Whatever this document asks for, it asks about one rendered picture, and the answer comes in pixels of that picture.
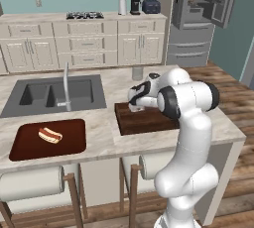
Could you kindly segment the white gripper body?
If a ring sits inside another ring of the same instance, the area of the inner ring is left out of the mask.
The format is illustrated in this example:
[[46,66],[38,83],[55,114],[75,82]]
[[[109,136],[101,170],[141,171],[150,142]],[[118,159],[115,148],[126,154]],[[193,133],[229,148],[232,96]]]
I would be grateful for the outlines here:
[[143,111],[145,109],[146,104],[147,104],[146,97],[141,97],[141,98],[137,98],[137,99],[132,98],[128,102],[128,107],[131,112],[139,112],[139,111]]

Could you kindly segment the dark wooden tray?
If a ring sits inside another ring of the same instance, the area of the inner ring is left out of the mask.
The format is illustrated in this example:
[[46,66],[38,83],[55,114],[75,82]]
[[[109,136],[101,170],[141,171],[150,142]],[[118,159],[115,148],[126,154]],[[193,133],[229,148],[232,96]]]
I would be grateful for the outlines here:
[[158,108],[146,108],[143,111],[131,112],[128,104],[124,102],[115,103],[114,111],[122,136],[180,128],[178,120],[167,118]]

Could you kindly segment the grey fridge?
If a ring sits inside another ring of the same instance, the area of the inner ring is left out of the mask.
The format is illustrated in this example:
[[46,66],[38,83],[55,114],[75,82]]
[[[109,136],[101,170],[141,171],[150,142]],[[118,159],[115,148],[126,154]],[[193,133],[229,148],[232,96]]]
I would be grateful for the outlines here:
[[212,8],[212,0],[188,0],[184,27],[179,30],[171,21],[167,64],[206,65],[216,26],[210,19]]

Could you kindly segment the reddish brown tray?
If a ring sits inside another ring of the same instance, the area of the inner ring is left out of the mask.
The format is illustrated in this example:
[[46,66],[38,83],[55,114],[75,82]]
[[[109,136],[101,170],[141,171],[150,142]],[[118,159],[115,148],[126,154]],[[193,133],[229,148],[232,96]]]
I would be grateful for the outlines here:
[[[41,129],[60,133],[63,138],[56,144],[39,136]],[[12,162],[78,154],[86,149],[85,121],[70,119],[30,123],[18,129],[9,159]]]

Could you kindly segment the grey cup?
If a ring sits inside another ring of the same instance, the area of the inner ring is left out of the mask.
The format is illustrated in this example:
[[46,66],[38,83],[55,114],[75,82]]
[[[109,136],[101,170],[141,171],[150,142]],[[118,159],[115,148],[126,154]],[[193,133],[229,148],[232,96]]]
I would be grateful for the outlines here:
[[132,67],[132,79],[133,80],[142,80],[143,79],[143,67],[142,66],[133,66]]

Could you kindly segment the white cushion wooden stool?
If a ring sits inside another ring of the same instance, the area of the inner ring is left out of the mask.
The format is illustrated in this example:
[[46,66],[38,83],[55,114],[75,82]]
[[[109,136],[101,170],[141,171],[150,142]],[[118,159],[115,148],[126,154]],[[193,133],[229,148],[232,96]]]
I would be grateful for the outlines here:
[[173,151],[137,155],[119,159],[120,211],[124,211],[124,199],[129,198],[129,228],[135,228],[138,195],[155,192],[154,178],[173,158]]
[[0,213],[8,228],[16,228],[12,214],[72,205],[75,224],[87,218],[80,164],[0,175]]

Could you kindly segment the silver tap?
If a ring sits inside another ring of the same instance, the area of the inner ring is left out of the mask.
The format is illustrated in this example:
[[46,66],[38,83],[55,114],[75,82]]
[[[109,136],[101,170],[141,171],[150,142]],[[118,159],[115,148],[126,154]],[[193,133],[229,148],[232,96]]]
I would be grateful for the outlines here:
[[58,107],[65,106],[66,111],[69,112],[69,111],[71,111],[71,104],[70,104],[71,102],[70,102],[69,92],[68,92],[67,77],[68,77],[68,62],[65,63],[64,72],[63,72],[63,91],[64,91],[65,102],[57,101],[57,106]]

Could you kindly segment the cream base cupboard run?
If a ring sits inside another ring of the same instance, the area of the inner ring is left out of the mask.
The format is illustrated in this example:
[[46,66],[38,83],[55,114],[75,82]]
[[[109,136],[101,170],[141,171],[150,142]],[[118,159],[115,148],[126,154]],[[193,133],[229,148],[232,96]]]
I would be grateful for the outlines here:
[[106,12],[100,19],[64,13],[0,17],[0,50],[10,72],[160,63],[166,17]]

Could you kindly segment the hot dog in bun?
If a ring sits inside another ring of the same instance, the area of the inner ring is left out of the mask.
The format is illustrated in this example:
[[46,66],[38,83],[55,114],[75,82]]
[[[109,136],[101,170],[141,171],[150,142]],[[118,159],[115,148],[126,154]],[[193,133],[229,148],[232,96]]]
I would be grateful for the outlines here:
[[41,128],[38,135],[43,140],[52,144],[57,144],[63,138],[63,135],[61,133],[52,131],[49,128]]

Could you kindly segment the dark blue toaster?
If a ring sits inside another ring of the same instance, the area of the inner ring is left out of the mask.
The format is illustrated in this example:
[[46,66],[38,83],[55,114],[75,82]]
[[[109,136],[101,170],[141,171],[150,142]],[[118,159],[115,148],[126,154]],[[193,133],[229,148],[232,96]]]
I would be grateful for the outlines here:
[[161,3],[158,0],[144,0],[142,2],[142,11],[145,14],[159,14],[161,12]]

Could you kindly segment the white paper towel roll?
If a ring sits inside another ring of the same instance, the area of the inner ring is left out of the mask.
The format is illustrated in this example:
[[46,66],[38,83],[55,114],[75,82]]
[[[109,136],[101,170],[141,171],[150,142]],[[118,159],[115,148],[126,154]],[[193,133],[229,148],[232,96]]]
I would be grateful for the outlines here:
[[119,0],[118,14],[119,15],[126,15],[127,14],[126,0]]

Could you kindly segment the grey double sink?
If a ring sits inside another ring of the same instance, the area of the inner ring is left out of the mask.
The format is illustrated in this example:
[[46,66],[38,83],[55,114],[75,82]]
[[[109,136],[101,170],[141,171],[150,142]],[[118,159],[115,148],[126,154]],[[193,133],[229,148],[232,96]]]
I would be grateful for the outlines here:
[[[67,78],[72,111],[106,107],[101,77],[96,75]],[[18,80],[0,114],[1,118],[66,112],[64,78]]]

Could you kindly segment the black coffee machine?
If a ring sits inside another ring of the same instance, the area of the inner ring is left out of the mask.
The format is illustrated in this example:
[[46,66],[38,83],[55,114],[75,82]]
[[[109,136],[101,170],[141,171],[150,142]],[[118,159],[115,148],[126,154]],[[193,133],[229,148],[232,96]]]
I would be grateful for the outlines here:
[[130,13],[132,15],[139,15],[140,14],[140,0],[131,0],[131,10]]

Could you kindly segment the black hob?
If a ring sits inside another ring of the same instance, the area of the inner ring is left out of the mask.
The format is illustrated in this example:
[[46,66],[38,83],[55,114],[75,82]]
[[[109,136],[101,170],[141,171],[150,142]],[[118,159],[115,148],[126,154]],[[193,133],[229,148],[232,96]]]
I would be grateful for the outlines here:
[[80,19],[104,19],[101,12],[67,12],[67,20],[80,20]]

